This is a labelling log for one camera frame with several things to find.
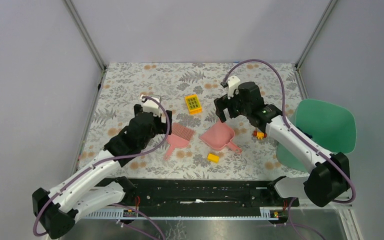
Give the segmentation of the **pink dustpan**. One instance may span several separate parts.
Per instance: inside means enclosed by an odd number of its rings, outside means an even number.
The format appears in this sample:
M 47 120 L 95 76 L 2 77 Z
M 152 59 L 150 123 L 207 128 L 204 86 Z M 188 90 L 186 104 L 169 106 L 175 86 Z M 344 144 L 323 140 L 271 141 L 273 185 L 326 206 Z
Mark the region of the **pink dustpan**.
M 240 155 L 242 149 L 233 143 L 235 131 L 226 123 L 217 121 L 207 131 L 199 136 L 206 145 L 215 151 L 221 151 L 224 148 L 229 148 L 236 154 Z

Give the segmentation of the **pink hand brush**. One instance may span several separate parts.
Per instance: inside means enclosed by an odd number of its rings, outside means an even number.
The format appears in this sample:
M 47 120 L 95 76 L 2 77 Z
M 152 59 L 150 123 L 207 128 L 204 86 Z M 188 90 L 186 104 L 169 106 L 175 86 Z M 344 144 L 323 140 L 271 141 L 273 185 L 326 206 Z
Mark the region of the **pink hand brush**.
M 163 159 L 167 161 L 175 149 L 186 148 L 190 144 L 194 134 L 195 131 L 193 129 L 183 126 L 179 123 L 173 123 L 171 134 L 167 137 L 166 140 L 166 142 L 169 144 L 169 147 Z

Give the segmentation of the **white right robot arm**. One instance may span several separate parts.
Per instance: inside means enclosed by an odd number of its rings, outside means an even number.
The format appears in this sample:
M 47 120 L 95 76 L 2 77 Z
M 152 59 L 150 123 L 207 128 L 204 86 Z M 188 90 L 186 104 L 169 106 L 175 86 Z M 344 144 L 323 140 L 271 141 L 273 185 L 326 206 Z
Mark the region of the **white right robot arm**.
M 355 191 L 350 179 L 349 159 L 333 153 L 301 132 L 273 104 L 266 104 L 254 82 L 240 83 L 214 100 L 215 114 L 225 122 L 224 110 L 231 119 L 244 116 L 249 123 L 285 147 L 307 170 L 308 177 L 279 177 L 267 191 L 267 201 L 281 205 L 287 198 L 305 198 L 318 207 L 331 202 L 348 190 Z

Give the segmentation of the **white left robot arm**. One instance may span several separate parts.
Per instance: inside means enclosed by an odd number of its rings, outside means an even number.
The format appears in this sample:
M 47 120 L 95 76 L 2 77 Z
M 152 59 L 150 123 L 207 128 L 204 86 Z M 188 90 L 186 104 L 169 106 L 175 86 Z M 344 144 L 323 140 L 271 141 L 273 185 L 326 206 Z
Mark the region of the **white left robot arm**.
M 48 235 L 55 240 L 68 233 L 78 220 L 107 205 L 132 204 L 135 192 L 129 180 L 92 191 L 110 173 L 136 157 L 156 151 L 172 133 L 173 113 L 149 100 L 136 104 L 134 117 L 113 136 L 94 159 L 62 183 L 32 193 L 36 237 Z

